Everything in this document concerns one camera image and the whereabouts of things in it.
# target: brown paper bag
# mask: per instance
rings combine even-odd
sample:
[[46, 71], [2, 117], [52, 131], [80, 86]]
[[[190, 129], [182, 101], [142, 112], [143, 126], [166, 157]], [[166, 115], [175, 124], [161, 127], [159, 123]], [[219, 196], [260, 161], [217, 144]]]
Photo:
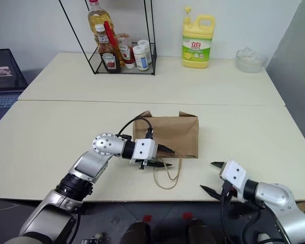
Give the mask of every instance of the brown paper bag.
[[[158, 144], [175, 151], [175, 154], [158, 151], [158, 157], [198, 158], [198, 117], [181, 111], [178, 116], [153, 117], [150, 111], [138, 115], [149, 120], [154, 130], [153, 138]], [[136, 120], [133, 123], [133, 139], [144, 138], [147, 129], [148, 125], [145, 121]]]

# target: black cable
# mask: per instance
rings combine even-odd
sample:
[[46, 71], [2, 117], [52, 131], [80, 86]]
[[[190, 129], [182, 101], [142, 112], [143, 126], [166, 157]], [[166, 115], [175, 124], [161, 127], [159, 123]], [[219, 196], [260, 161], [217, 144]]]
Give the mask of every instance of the black cable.
[[144, 120], [147, 122], [148, 126], [149, 126], [149, 130], [152, 130], [152, 126], [151, 126], [151, 123], [148, 121], [148, 119], [146, 118], [143, 118], [143, 117], [135, 117], [134, 119], [130, 120], [129, 122], [126, 123], [125, 126], [122, 127], [122, 129], [118, 132], [117, 136], [120, 136], [121, 133], [123, 132], [123, 130], [129, 125], [131, 124], [133, 121], [136, 121], [136, 120]]
[[255, 217], [254, 219], [252, 219], [251, 221], [249, 221], [249, 222], [245, 225], [245, 227], [244, 227], [244, 229], [243, 229], [243, 233], [242, 233], [242, 239], [243, 239], [243, 243], [244, 243], [244, 244], [247, 244], [247, 241], [246, 241], [246, 232], [248, 231], [248, 229], [249, 229], [252, 225], [254, 225], [254, 224], [260, 219], [260, 217], [261, 217], [261, 211], [260, 211], [260, 209], [258, 209], [258, 214], [256, 215], [256, 217]]
[[221, 208], [220, 208], [220, 215], [221, 215], [221, 222], [222, 222], [222, 228], [223, 228], [223, 232], [225, 234], [225, 238], [228, 240], [228, 242], [230, 244], [234, 244], [234, 242], [232, 241], [232, 239], [230, 238], [229, 234], [227, 233], [226, 230], [226, 225], [225, 225], [225, 215], [224, 215], [224, 208], [225, 208], [225, 194], [222, 194], [222, 198], [221, 198]]
[[81, 220], [81, 215], [80, 214], [77, 214], [77, 223], [76, 223], [76, 228], [75, 228], [75, 231], [73, 232], [73, 235], [70, 239], [70, 241], [68, 242], [68, 244], [72, 244], [72, 242], [74, 241], [76, 235], [77, 235], [77, 232], [78, 232], [78, 229], [79, 229], [79, 226], [80, 226], [80, 220]]
[[269, 242], [283, 242], [284, 243], [284, 240], [282, 240], [280, 238], [270, 238], [267, 240], [261, 240], [257, 244], [265, 244], [265, 243], [269, 243]]

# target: cooking oil bottle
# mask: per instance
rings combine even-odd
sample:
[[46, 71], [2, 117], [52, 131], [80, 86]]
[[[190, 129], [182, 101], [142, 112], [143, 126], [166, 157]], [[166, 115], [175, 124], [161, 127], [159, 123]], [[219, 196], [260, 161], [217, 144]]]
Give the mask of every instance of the cooking oil bottle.
[[117, 42], [116, 42], [116, 35], [114, 33], [114, 25], [111, 20], [111, 17], [105, 11], [105, 9], [103, 9], [99, 5], [98, 0], [89, 0], [89, 6], [90, 6], [90, 9], [89, 9], [89, 13], [88, 13], [88, 21], [89, 21], [90, 29], [94, 33], [95, 41], [97, 43], [98, 48], [99, 48], [99, 41], [98, 41], [99, 36], [95, 29], [95, 25], [97, 25], [97, 24], [109, 25], [109, 27], [106, 28], [107, 31], [108, 30], [111, 31], [111, 35], [109, 36], [109, 38], [114, 39], [114, 40], [110, 40], [110, 43], [115, 47], [117, 58], [120, 61], [121, 67], [123, 67], [125, 64], [124, 64], [121, 52], [120, 52]]
[[[214, 36], [215, 18], [211, 15], [199, 15], [191, 23], [190, 11], [190, 7], [185, 7], [187, 15], [183, 22], [182, 65], [190, 68], [206, 68]], [[210, 25], [200, 24], [201, 20], [209, 20]]]

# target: yellow dish soap bottle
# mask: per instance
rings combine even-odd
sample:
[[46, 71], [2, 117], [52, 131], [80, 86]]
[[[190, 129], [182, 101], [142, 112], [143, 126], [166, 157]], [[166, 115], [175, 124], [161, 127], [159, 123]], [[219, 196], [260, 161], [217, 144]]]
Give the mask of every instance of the yellow dish soap bottle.
[[[211, 41], [214, 36], [215, 18], [211, 15], [199, 15], [191, 23], [191, 8], [185, 7], [186, 17], [183, 22], [182, 65], [190, 68], [206, 68], [209, 61]], [[210, 25], [200, 24], [209, 20]]]

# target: laptop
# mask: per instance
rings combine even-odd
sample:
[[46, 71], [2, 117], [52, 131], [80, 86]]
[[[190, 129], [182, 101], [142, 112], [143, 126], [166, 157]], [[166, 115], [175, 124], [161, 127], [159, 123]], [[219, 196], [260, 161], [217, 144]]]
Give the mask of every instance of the laptop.
[[27, 88], [10, 49], [0, 49], [0, 119]]

